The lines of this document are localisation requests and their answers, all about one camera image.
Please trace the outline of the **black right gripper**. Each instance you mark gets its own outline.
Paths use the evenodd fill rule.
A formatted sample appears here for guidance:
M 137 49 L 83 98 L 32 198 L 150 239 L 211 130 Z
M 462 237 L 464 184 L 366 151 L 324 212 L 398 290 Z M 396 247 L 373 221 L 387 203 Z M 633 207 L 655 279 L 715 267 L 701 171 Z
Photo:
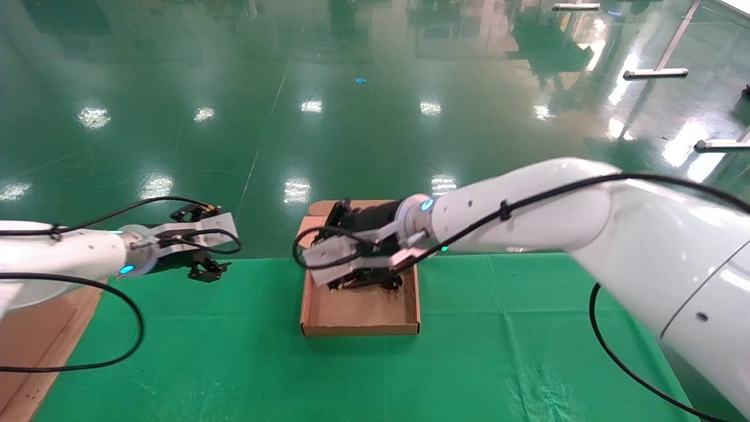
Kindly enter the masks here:
M 404 200 L 395 200 L 367 207 L 351 207 L 350 199 L 334 203 L 328 214 L 319 240 L 345 236 L 353 232 L 369 232 L 397 220 L 397 212 Z M 343 283 L 384 283 L 392 276 L 389 268 L 359 268 L 343 278 Z

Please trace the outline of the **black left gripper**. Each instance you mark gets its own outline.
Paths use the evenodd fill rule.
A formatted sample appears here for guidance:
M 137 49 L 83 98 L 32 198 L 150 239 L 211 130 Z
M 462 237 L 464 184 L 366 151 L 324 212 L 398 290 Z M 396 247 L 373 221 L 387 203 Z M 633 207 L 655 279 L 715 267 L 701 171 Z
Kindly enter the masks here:
M 200 222 L 223 213 L 221 206 L 188 203 L 171 213 L 176 223 Z M 179 234 L 156 236 L 157 262 L 190 262 L 187 277 L 201 283 L 213 283 L 222 278 L 231 262 L 220 263 L 207 252 L 199 252 L 204 245 Z

